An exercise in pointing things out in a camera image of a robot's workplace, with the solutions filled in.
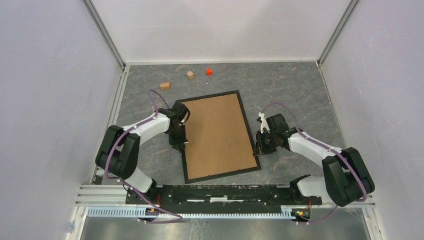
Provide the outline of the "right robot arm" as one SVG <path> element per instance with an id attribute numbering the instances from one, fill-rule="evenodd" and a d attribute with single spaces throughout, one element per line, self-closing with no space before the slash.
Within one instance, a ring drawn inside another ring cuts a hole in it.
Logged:
<path id="1" fill-rule="evenodd" d="M 290 128 L 280 113 L 266 117 L 258 114 L 253 156 L 269 155 L 278 148 L 299 154 L 322 171 L 322 177 L 301 176 L 291 181 L 289 199 L 302 204 L 309 197 L 330 198 L 337 206 L 363 202 L 375 191 L 375 183 L 360 152 L 354 147 L 342 149 L 319 141 L 298 127 Z"/>

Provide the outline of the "brown wooden block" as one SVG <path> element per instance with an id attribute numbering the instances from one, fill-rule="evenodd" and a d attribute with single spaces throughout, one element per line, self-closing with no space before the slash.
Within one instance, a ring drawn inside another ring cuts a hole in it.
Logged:
<path id="1" fill-rule="evenodd" d="M 171 88 L 171 84 L 169 82 L 163 82 L 160 84 L 160 89 L 161 90 L 168 90 Z"/>

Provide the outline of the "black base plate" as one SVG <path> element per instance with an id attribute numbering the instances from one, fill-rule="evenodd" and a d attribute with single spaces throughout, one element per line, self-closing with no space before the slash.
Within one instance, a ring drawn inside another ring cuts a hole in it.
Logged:
<path id="1" fill-rule="evenodd" d="M 320 206 L 289 185 L 163 185 L 148 197 L 175 214 L 276 214 L 281 206 Z"/>

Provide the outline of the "light wooden cube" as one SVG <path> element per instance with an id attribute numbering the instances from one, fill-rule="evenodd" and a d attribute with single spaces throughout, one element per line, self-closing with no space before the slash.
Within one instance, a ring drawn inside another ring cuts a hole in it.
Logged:
<path id="1" fill-rule="evenodd" d="M 192 80 L 195 77 L 195 74 L 192 71 L 188 71 L 186 76 L 189 80 Z"/>

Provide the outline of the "aluminium rail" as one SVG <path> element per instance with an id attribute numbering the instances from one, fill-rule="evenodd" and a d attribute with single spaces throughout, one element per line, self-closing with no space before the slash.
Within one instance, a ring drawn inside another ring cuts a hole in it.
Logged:
<path id="1" fill-rule="evenodd" d="M 290 219 L 311 210 L 332 210 L 328 197 L 305 197 L 287 185 L 163 185 L 147 204 L 120 185 L 82 185 L 76 204 L 90 217 L 135 217 L 143 220 Z"/>

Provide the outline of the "red cube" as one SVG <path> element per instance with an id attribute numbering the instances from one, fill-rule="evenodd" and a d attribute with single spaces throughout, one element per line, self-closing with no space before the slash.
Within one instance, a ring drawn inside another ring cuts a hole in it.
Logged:
<path id="1" fill-rule="evenodd" d="M 212 75 L 212 70 L 210 68 L 207 68 L 205 72 L 208 76 Z"/>

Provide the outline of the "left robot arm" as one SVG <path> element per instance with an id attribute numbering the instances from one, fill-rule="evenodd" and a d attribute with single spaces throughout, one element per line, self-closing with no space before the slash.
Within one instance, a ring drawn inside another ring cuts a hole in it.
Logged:
<path id="1" fill-rule="evenodd" d="M 105 132 L 95 158 L 95 164 L 104 170 L 105 177 L 123 180 L 138 192 L 145 204 L 153 203 L 159 191 L 154 179 L 138 167 L 140 146 L 158 134 L 167 134 L 169 144 L 186 158 L 185 123 L 190 110 L 177 101 L 171 108 L 159 108 L 151 116 L 132 125 L 111 125 Z"/>

